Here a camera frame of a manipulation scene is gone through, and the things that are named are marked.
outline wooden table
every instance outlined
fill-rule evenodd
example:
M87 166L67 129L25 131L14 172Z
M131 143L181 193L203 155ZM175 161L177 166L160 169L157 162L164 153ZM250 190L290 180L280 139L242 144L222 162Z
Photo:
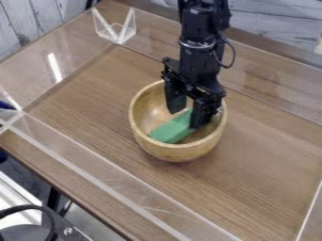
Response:
M121 20L129 2L172 18L173 13L140 5L139 1L103 1L97 10L107 19ZM14 99L22 103L25 112L238 238L294 240L320 180L319 56L232 29L228 36L242 43L235 42L234 68L222 72L228 108L226 133L207 156L173 165L156 160L139 148L127 118L131 98L160 79L161 63L119 45L107 47L105 40L99 40L96 33L87 29L92 27L89 21L92 19L84 14L0 65L0 76L6 77L1 78L1 85L17 89ZM176 25L152 24L156 32L151 30L149 34L159 38L151 42L151 53L161 56L163 47L173 49L175 53L177 48L171 40L177 37ZM59 84L36 86L39 91L49 91L35 101L32 94L37 90L24 85L10 67L14 65L22 70L22 60L32 53L43 53L55 38L68 42L64 50L65 43L56 45L61 55L64 51L77 54L64 62L68 67L63 69L68 71L61 77L68 78ZM92 44L83 45L84 38ZM254 47L246 45L247 39ZM26 78L33 79L33 71L24 69L29 73ZM0 145L127 238L175 239L12 130L1 134ZM108 182L104 177L108 167L91 165L81 155L75 165L91 171L100 182ZM307 236L303 240L319 240L312 238L316 237Z

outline green sponge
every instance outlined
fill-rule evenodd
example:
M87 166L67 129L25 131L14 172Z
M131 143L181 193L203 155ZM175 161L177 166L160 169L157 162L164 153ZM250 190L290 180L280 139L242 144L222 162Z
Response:
M195 129L189 128L191 113L192 109L188 109L176 118L149 132L148 136L163 143L177 143L196 131Z

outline cable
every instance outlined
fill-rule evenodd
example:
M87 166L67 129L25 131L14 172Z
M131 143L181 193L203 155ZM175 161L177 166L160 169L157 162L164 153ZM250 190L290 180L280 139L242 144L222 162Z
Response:
M48 236L44 241L53 241L55 221L53 221L52 213L47 208L36 206L36 205L16 206L16 207L12 207L12 208L8 208L8 209L4 209L0 211L0 219L2 219L4 217L6 217L14 213L18 213L18 212L22 212L22 211L31 210L31 209L39 210L47 214L47 216L49 218L49 222L51 222L51 231L49 231Z
M232 46L232 44L230 43L230 41L227 40L226 37L223 37L223 35L220 35L220 38L222 38L222 41L224 42L224 44L231 48L231 51L232 51L232 59L231 59L231 62L228 65L226 65L219 59L218 59L218 56L216 56L216 52L212 51L214 53L214 56L215 56L215 59L216 59L216 62L219 63L219 65L222 67L224 67L226 69L231 68L231 66L234 65L235 63L235 58L236 58L236 52L235 52L235 48Z

